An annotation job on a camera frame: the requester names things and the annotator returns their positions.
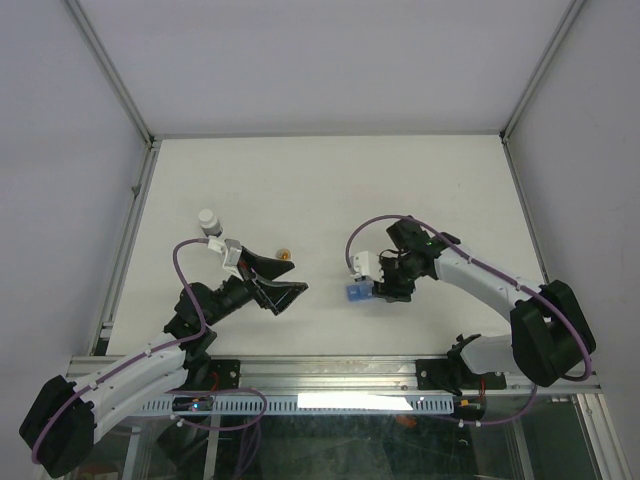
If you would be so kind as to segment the blue weekly pill organizer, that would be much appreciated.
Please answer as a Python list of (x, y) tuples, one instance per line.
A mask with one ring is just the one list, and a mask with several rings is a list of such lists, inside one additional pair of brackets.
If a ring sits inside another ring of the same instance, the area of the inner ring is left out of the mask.
[(345, 288), (346, 298), (350, 303), (367, 301), (374, 298), (374, 283), (359, 281), (348, 284)]

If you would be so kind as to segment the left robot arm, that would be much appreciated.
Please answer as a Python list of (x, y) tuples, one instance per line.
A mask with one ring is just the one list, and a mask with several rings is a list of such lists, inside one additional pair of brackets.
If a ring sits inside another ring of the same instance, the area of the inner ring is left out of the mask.
[(283, 313), (308, 285), (282, 280), (290, 260), (259, 256), (237, 241), (220, 255), (230, 276), (217, 289), (184, 281), (174, 315), (136, 352), (92, 373), (68, 380), (58, 375), (40, 389), (20, 428), (34, 464), (52, 478), (77, 468), (120, 421), (155, 397), (183, 386), (198, 388), (209, 377), (212, 327), (249, 303)]

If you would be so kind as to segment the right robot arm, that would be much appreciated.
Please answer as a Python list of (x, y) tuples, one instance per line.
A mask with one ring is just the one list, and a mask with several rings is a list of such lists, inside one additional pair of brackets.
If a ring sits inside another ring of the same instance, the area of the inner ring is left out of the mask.
[(447, 353), (452, 383), (469, 387), (482, 374), (519, 372), (549, 387), (559, 379), (581, 382), (592, 375), (596, 341), (568, 284), (538, 284), (508, 274), (466, 250), (456, 237), (428, 233), (411, 217), (398, 219), (386, 232), (396, 253), (380, 259), (376, 297), (408, 302), (416, 281), (429, 277), (465, 291), (509, 325), (502, 336), (458, 336)]

